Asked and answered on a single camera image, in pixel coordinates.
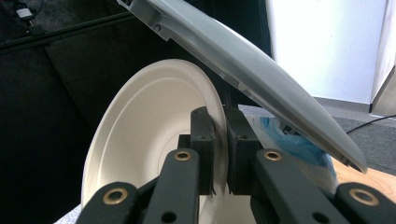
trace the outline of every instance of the brass ring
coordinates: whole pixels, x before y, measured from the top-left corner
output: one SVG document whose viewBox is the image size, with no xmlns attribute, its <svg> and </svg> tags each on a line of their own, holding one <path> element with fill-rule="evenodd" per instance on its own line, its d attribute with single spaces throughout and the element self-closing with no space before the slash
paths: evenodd
<svg viewBox="0 0 396 224">
<path fill-rule="evenodd" d="M 264 152 L 264 157 L 270 161 L 280 161 L 282 160 L 282 155 L 275 151 L 266 151 Z"/>
<path fill-rule="evenodd" d="M 175 154 L 175 159 L 177 161 L 187 161 L 191 159 L 191 153 L 188 151 L 179 151 Z"/>
<path fill-rule="evenodd" d="M 350 189 L 349 194 L 353 199 L 360 203 L 364 203 L 369 206 L 379 205 L 379 200 L 375 197 L 375 195 L 365 189 Z"/>
<path fill-rule="evenodd" d="M 105 194 L 105 196 L 103 196 L 103 202 L 105 204 L 110 204 L 110 205 L 122 203 L 122 201 L 124 201 L 127 196 L 128 196 L 128 191 L 126 191 L 126 189 L 123 188 L 111 189 Z"/>
</svg>

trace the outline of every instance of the gray plastic edge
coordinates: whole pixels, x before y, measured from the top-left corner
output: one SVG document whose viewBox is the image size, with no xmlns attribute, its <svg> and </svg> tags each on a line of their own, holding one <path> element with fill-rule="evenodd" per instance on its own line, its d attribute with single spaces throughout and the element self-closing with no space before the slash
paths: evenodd
<svg viewBox="0 0 396 224">
<path fill-rule="evenodd" d="M 118 2 L 345 165 L 367 172 L 360 149 L 323 107 L 260 49 L 183 0 Z"/>
</svg>

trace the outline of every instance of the white bowl-shaped part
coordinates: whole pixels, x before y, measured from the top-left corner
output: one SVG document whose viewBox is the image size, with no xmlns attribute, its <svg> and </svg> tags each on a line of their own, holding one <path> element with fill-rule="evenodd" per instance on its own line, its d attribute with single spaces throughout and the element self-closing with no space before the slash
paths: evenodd
<svg viewBox="0 0 396 224">
<path fill-rule="evenodd" d="M 206 106 L 216 132 L 214 188 L 201 200 L 201 223 L 213 223 L 222 202 L 227 173 L 224 111 L 210 80 L 196 65 L 181 60 L 151 64 L 119 91 L 92 140 L 84 168 L 82 206 L 102 186 L 128 182 L 142 187 L 160 174 L 178 136 L 190 133 L 191 111 Z"/>
</svg>

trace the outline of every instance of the blue object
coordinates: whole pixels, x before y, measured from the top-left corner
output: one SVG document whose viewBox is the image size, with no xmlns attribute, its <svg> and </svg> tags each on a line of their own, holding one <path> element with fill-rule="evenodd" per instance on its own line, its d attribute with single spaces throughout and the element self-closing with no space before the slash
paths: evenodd
<svg viewBox="0 0 396 224">
<path fill-rule="evenodd" d="M 279 148 L 302 161 L 326 167 L 335 175 L 332 159 L 328 153 L 301 135 L 283 133 L 279 129 L 279 121 L 277 119 L 260 118 L 260 120 L 264 130 Z"/>
</svg>

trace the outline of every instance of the table surface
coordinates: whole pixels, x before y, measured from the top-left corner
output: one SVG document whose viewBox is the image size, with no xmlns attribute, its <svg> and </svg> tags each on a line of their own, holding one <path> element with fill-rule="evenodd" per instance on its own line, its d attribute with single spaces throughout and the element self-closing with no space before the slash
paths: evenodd
<svg viewBox="0 0 396 224">
<path fill-rule="evenodd" d="M 396 176 L 389 175 L 374 169 L 368 169 L 367 174 L 362 174 L 351 167 L 346 167 L 341 162 L 333 159 L 335 172 L 340 184 L 357 182 L 377 189 L 396 203 Z"/>
</svg>

